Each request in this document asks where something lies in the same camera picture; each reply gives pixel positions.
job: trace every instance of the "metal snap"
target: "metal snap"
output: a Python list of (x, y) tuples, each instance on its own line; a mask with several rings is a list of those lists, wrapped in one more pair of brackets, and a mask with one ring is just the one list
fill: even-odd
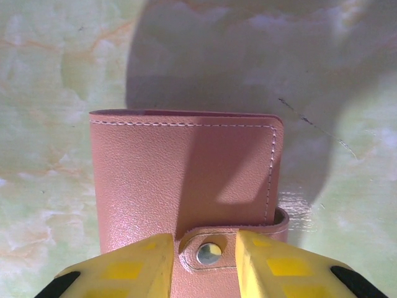
[(214, 243), (205, 243), (198, 248), (197, 261), (203, 265), (213, 265), (221, 258), (222, 250)]

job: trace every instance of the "yellow plastic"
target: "yellow plastic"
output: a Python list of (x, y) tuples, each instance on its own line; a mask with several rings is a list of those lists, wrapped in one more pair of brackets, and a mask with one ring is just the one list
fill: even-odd
[(236, 265), (241, 298), (356, 298), (329, 270), (346, 264), (258, 233), (237, 233)]
[(66, 268), (80, 277), (62, 298), (169, 298), (174, 244), (171, 234), (157, 234)]

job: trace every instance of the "leather tab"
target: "leather tab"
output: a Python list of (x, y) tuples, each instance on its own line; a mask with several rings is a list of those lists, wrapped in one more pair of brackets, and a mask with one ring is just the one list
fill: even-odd
[[(236, 233), (238, 230), (249, 230), (267, 235), (278, 241), (287, 241), (289, 216), (281, 208), (276, 209), (275, 224), (264, 227), (203, 227), (187, 232), (179, 245), (179, 260), (183, 267), (191, 273), (205, 274), (213, 270), (235, 269)], [(205, 243), (214, 243), (222, 251), (221, 258), (211, 265), (201, 264), (197, 260), (197, 252)]]

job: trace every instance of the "leather texture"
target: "leather texture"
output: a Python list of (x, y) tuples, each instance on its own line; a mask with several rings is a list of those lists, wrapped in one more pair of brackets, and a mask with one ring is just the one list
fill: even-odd
[[(239, 228), (286, 240), (277, 205), (283, 125), (275, 116), (184, 111), (90, 113), (103, 253), (173, 233), (172, 298), (239, 296)], [(222, 249), (214, 265), (196, 254)]]

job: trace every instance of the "marble surface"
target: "marble surface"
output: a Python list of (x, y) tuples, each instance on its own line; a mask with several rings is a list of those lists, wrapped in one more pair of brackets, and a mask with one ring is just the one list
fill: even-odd
[(271, 113), (290, 242), (397, 296), (395, 0), (0, 0), (0, 292), (99, 254), (87, 113)]

